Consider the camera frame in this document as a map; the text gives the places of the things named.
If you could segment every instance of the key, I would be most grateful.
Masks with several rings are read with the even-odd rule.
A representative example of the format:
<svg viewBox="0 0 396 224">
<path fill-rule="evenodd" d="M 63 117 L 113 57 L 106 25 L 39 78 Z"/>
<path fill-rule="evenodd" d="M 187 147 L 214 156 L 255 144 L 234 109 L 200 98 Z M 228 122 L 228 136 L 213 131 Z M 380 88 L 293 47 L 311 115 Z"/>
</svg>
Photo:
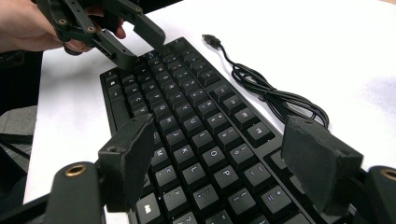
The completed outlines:
<svg viewBox="0 0 396 224">
<path fill-rule="evenodd" d="M 230 205 L 229 211 L 232 216 L 239 221 L 253 215 L 258 210 L 256 202 L 247 189 L 241 189 L 231 195 L 228 198 L 228 205 Z"/>
<path fill-rule="evenodd" d="M 219 206 L 219 196 L 212 185 L 198 189 L 192 194 L 193 202 L 197 212 L 202 216 L 206 215 Z"/>
<path fill-rule="evenodd" d="M 187 137 L 190 138 L 198 134 L 199 132 L 203 131 L 205 129 L 205 126 L 198 118 L 198 116 L 194 116 L 184 121 L 182 128 L 184 133 L 187 135 Z"/>
<path fill-rule="evenodd" d="M 237 171 L 245 169 L 248 165 L 252 164 L 256 160 L 253 152 L 245 143 L 231 150 L 229 153 L 229 158 L 231 165 Z"/>
<path fill-rule="evenodd" d="M 221 194 L 226 194 L 239 185 L 239 177 L 230 165 L 214 174 L 216 186 Z"/>
<path fill-rule="evenodd" d="M 230 127 L 230 123 L 221 112 L 208 118 L 205 121 L 206 128 L 211 134 L 216 134 L 224 129 Z"/>
<path fill-rule="evenodd" d="M 282 217 L 282 215 L 288 213 L 293 207 L 293 202 L 280 186 L 276 186 L 265 192 L 261 196 L 261 200 L 265 207 L 268 208 L 268 218 L 272 221 Z"/>
<path fill-rule="evenodd" d="M 174 159 L 178 170 L 185 169 L 196 162 L 196 157 L 190 145 L 186 145 L 174 152 Z"/>
<path fill-rule="evenodd" d="M 186 195 L 181 187 L 170 190 L 163 195 L 163 203 L 168 218 L 172 218 L 189 208 Z"/>
<path fill-rule="evenodd" d="M 212 217 L 205 221 L 205 224 L 233 224 L 227 212 L 224 210 L 219 211 Z"/>
<path fill-rule="evenodd" d="M 222 104 L 222 108 L 228 116 L 235 114 L 245 107 L 245 104 L 236 95 L 226 99 Z"/>
<path fill-rule="evenodd" d="M 274 182 L 270 173 L 260 162 L 251 166 L 244 172 L 244 180 L 248 190 L 253 194 L 260 192 L 266 186 Z"/>
<path fill-rule="evenodd" d="M 193 191 L 203 185 L 207 178 L 200 163 L 195 163 L 182 172 L 183 182 L 189 191 Z"/>
<path fill-rule="evenodd" d="M 241 131 L 244 131 L 251 125 L 259 122 L 259 119 L 253 114 L 253 112 L 251 112 L 249 108 L 245 108 L 239 112 L 236 112 L 232 118 L 233 122 L 235 122 L 236 126 Z"/>
<path fill-rule="evenodd" d="M 223 151 L 229 151 L 243 143 L 241 136 L 239 136 L 239 133 L 237 133 L 233 127 L 218 133 L 217 140 L 219 147 Z"/>
<path fill-rule="evenodd" d="M 173 224 L 198 224 L 198 221 L 192 212 L 188 212 L 187 214 L 179 217 L 172 223 Z"/>
<path fill-rule="evenodd" d="M 213 147 L 202 154 L 206 170 L 214 172 L 227 164 L 224 154 L 219 147 Z"/>
<path fill-rule="evenodd" d="M 195 153 L 200 155 L 201 153 L 214 147 L 216 145 L 216 143 L 213 140 L 212 135 L 210 135 L 207 130 L 204 130 L 204 131 L 196 134 L 191 139 L 191 145 L 194 148 Z"/>
<path fill-rule="evenodd" d="M 168 154 L 165 148 L 161 147 L 154 152 L 151 160 L 151 171 L 157 172 L 169 164 L 171 164 L 171 161 L 168 158 Z"/>
<path fill-rule="evenodd" d="M 245 137 L 251 145 L 259 147 L 275 136 L 261 121 L 245 131 Z"/>
<path fill-rule="evenodd" d="M 158 206 L 154 193 L 150 193 L 148 196 L 138 201 L 136 204 L 136 210 L 139 223 L 156 224 L 163 221 L 160 207 Z"/>
<path fill-rule="evenodd" d="M 160 192 L 166 192 L 178 184 L 176 172 L 172 165 L 169 165 L 155 173 L 155 178 Z"/>
<path fill-rule="evenodd" d="M 175 151 L 187 144 L 188 141 L 180 129 L 166 135 L 166 145 L 170 151 Z"/>
</svg>

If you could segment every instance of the hand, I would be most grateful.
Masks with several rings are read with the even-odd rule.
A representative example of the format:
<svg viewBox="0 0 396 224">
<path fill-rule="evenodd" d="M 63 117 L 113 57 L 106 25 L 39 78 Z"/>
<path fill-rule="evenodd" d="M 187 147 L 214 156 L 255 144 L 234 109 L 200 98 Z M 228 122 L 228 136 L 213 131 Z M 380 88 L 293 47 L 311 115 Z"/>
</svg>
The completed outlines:
<svg viewBox="0 0 396 224">
<path fill-rule="evenodd" d="M 85 11 L 88 15 L 104 14 L 99 7 L 87 7 Z M 115 36 L 125 38 L 121 26 L 122 21 Z M 50 22 L 31 0 L 0 0 L 0 53 L 17 49 L 57 49 L 63 45 L 77 52 L 90 50 L 81 41 L 61 42 Z"/>
</svg>

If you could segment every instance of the white table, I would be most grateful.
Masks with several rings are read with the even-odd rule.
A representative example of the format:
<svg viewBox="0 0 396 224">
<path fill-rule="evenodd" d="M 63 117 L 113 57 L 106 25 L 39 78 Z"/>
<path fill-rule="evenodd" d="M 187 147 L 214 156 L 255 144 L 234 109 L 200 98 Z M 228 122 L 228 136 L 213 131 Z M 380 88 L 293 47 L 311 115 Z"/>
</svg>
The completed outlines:
<svg viewBox="0 0 396 224">
<path fill-rule="evenodd" d="M 232 60 L 261 72 L 277 89 L 320 105 L 331 133 L 365 156 L 363 169 L 396 167 L 396 6 L 184 0 L 148 16 L 165 30 L 166 42 L 185 36 L 229 80 L 231 67 L 202 34 L 218 37 Z M 124 26 L 125 46 L 136 55 L 151 50 L 132 25 Z M 110 138 L 99 75 L 114 66 L 97 49 L 78 57 L 63 49 L 45 52 L 26 203 L 49 193 L 62 167 L 97 160 Z M 266 105 L 237 88 L 283 133 Z M 127 223 L 127 217 L 107 214 L 107 222 Z"/>
</svg>

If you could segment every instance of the black key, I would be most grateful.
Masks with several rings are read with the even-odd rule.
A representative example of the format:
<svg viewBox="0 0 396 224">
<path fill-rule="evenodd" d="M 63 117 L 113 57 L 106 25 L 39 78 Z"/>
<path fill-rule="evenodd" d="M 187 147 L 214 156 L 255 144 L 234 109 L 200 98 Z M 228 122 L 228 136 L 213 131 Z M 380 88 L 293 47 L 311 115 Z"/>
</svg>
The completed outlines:
<svg viewBox="0 0 396 224">
<path fill-rule="evenodd" d="M 119 97 L 113 100 L 111 102 L 111 110 L 113 112 L 113 118 L 116 123 L 116 128 L 117 130 L 119 130 L 130 119 L 124 98 Z"/>
<path fill-rule="evenodd" d="M 233 114 L 235 114 L 236 112 L 240 111 L 241 109 L 245 108 L 245 104 L 242 103 L 241 99 L 239 99 L 239 97 L 237 97 L 236 95 L 226 99 L 223 104 L 222 107 L 225 111 L 225 113 L 228 116 L 231 116 Z"/>
<path fill-rule="evenodd" d="M 170 151 L 175 151 L 187 144 L 188 141 L 180 129 L 166 135 L 166 145 Z"/>
<path fill-rule="evenodd" d="M 196 157 L 190 145 L 186 145 L 174 152 L 174 159 L 178 170 L 185 169 L 196 162 Z"/>
<path fill-rule="evenodd" d="M 194 148 L 195 153 L 200 155 L 201 153 L 214 147 L 216 143 L 213 140 L 212 135 L 210 135 L 207 130 L 204 130 L 203 132 L 196 134 L 191 139 L 191 145 Z"/>
<path fill-rule="evenodd" d="M 253 152 L 245 143 L 231 150 L 229 155 L 231 165 L 237 171 L 245 169 L 256 160 Z"/>
<path fill-rule="evenodd" d="M 169 97 L 168 104 L 172 108 L 172 110 L 176 110 L 182 105 L 187 103 L 186 97 L 181 92 L 175 92 L 172 96 Z"/>
<path fill-rule="evenodd" d="M 119 97 L 123 98 L 121 87 L 115 87 L 111 90 L 108 90 L 108 97 L 110 98 L 110 101 L 113 101 Z"/>
<path fill-rule="evenodd" d="M 243 143 L 241 136 L 233 127 L 218 133 L 217 140 L 223 151 L 229 151 Z"/>
<path fill-rule="evenodd" d="M 204 216 L 219 206 L 219 196 L 212 185 L 198 189 L 192 194 L 197 212 Z"/>
<path fill-rule="evenodd" d="M 269 223 L 270 222 L 264 215 L 256 217 L 254 220 L 249 222 L 249 224 L 269 224 Z"/>
<path fill-rule="evenodd" d="M 185 68 L 181 68 L 178 69 L 174 74 L 173 74 L 173 78 L 175 79 L 176 83 L 178 85 L 180 85 L 181 80 L 183 80 L 186 77 L 190 77 L 191 74 L 185 69 Z"/>
<path fill-rule="evenodd" d="M 163 136 L 166 136 L 178 129 L 176 119 L 173 116 L 160 120 L 159 126 L 160 132 Z"/>
<path fill-rule="evenodd" d="M 161 147 L 154 152 L 151 160 L 151 172 L 157 172 L 170 164 L 171 161 L 168 158 L 165 148 Z"/>
<path fill-rule="evenodd" d="M 187 77 L 180 82 L 180 88 L 185 95 L 190 95 L 191 93 L 197 91 L 200 87 L 194 78 Z"/>
<path fill-rule="evenodd" d="M 219 113 L 219 110 L 211 100 L 208 100 L 197 107 L 197 114 L 202 120 L 206 120 L 217 113 Z"/>
<path fill-rule="evenodd" d="M 209 98 L 207 97 L 206 93 L 204 90 L 199 89 L 198 91 L 193 92 L 189 96 L 187 96 L 187 99 L 189 100 L 190 104 L 193 107 L 196 107 L 203 102 L 207 101 Z"/>
<path fill-rule="evenodd" d="M 172 222 L 173 224 L 198 224 L 197 219 L 195 218 L 192 212 L 184 214 L 183 216 L 179 217 L 175 221 Z"/>
<path fill-rule="evenodd" d="M 207 66 L 207 63 L 204 63 L 202 61 L 191 64 L 191 71 L 195 74 L 196 77 L 200 76 L 204 72 L 207 72 L 208 70 L 209 67 Z"/>
<path fill-rule="evenodd" d="M 149 179 L 149 175 L 145 175 L 145 185 L 143 186 L 142 190 L 142 197 L 145 197 L 146 195 L 150 194 L 154 190 L 154 186 L 151 184 L 151 181 Z"/>
<path fill-rule="evenodd" d="M 303 216 L 303 214 L 299 213 L 284 223 L 285 224 L 309 224 L 310 222 L 306 219 L 305 216 Z"/>
<path fill-rule="evenodd" d="M 176 172 L 172 165 L 169 165 L 155 173 L 155 178 L 160 192 L 166 192 L 178 184 Z"/>
<path fill-rule="evenodd" d="M 209 217 L 205 221 L 205 224 L 233 224 L 233 222 L 231 221 L 227 212 L 224 210 L 221 210 L 221 211 L 217 212 L 215 215 L 213 215 L 212 217 Z"/>
<path fill-rule="evenodd" d="M 163 147 L 163 141 L 161 141 L 160 136 L 158 135 L 158 132 L 154 133 L 154 148 L 160 148 Z"/>
<path fill-rule="evenodd" d="M 110 90 L 111 88 L 120 87 L 120 81 L 118 78 L 112 78 L 106 82 L 107 89 Z"/>
<path fill-rule="evenodd" d="M 203 86 L 207 87 L 219 81 L 220 78 L 212 70 L 209 70 L 198 76 L 198 80 L 201 82 Z"/>
<path fill-rule="evenodd" d="M 204 166 L 210 172 L 217 171 L 223 166 L 227 165 L 227 160 L 219 147 L 213 147 L 202 154 L 204 159 Z"/>
<path fill-rule="evenodd" d="M 274 182 L 270 173 L 260 162 L 251 166 L 244 172 L 244 180 L 248 190 L 253 194 L 260 192 L 266 186 Z"/>
<path fill-rule="evenodd" d="M 245 137 L 251 145 L 259 147 L 275 136 L 261 121 L 245 131 Z"/>
<path fill-rule="evenodd" d="M 140 92 L 140 90 L 137 87 L 137 84 L 133 84 L 133 85 L 129 86 L 128 89 L 125 89 L 125 95 L 128 97 L 132 96 L 134 94 L 137 94 L 139 92 Z"/>
<path fill-rule="evenodd" d="M 206 174 L 200 163 L 195 163 L 183 170 L 183 182 L 189 191 L 193 191 L 202 186 L 206 181 Z"/>
<path fill-rule="evenodd" d="M 223 131 L 224 129 L 230 127 L 230 123 L 224 117 L 224 115 L 221 114 L 221 112 L 208 118 L 205 121 L 205 125 L 206 125 L 207 130 L 211 134 L 219 133 L 220 131 Z"/>
<path fill-rule="evenodd" d="M 238 175 L 230 165 L 215 173 L 214 177 L 217 187 L 223 195 L 235 189 L 240 184 Z"/>
<path fill-rule="evenodd" d="M 188 138 L 198 134 L 199 132 L 205 129 L 204 124 L 198 118 L 198 116 L 194 116 L 190 119 L 187 119 L 183 122 L 182 125 L 183 131 Z"/>
<path fill-rule="evenodd" d="M 181 187 L 170 190 L 163 195 L 163 203 L 168 218 L 172 218 L 177 214 L 189 208 L 186 195 Z"/>
<path fill-rule="evenodd" d="M 241 189 L 228 198 L 231 215 L 239 220 L 246 220 L 258 210 L 256 202 L 247 189 Z"/>
<path fill-rule="evenodd" d="M 280 186 L 265 192 L 261 196 L 261 200 L 269 210 L 268 218 L 272 221 L 279 219 L 293 207 L 293 202 Z"/>
<path fill-rule="evenodd" d="M 149 110 L 144 104 L 141 104 L 140 106 L 136 106 L 132 113 L 134 114 L 134 117 L 137 117 L 140 115 L 148 114 Z"/>
<path fill-rule="evenodd" d="M 251 125 L 259 122 L 259 119 L 253 114 L 253 112 L 251 112 L 249 108 L 245 108 L 234 114 L 233 121 L 239 130 L 244 131 Z"/>
<path fill-rule="evenodd" d="M 163 221 L 154 193 L 150 193 L 148 196 L 139 200 L 136 204 L 136 210 L 139 223 L 157 224 Z"/>
<path fill-rule="evenodd" d="M 214 89 L 210 94 L 215 98 L 215 101 L 221 103 L 226 99 L 233 96 L 233 92 L 228 88 L 227 85 L 222 85 L 216 89 Z"/>
<path fill-rule="evenodd" d="M 169 109 L 169 106 L 166 104 L 166 102 L 159 102 L 158 104 L 155 104 L 152 108 L 152 111 L 154 112 L 156 120 L 162 120 L 171 115 L 171 110 Z"/>
<path fill-rule="evenodd" d="M 186 119 L 190 119 L 195 116 L 195 112 L 189 103 L 181 105 L 176 109 L 176 118 L 179 123 L 184 122 Z"/>
</svg>

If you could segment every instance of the keyboard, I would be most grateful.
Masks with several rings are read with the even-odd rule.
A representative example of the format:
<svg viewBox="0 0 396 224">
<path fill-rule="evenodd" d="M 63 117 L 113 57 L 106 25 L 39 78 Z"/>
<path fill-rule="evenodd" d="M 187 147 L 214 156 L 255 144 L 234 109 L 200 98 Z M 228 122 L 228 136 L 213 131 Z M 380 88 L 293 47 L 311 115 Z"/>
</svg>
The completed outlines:
<svg viewBox="0 0 396 224">
<path fill-rule="evenodd" d="M 130 223 L 348 223 L 319 214 L 282 135 L 185 38 L 100 75 L 112 134 L 152 113 L 155 153 Z"/>
</svg>

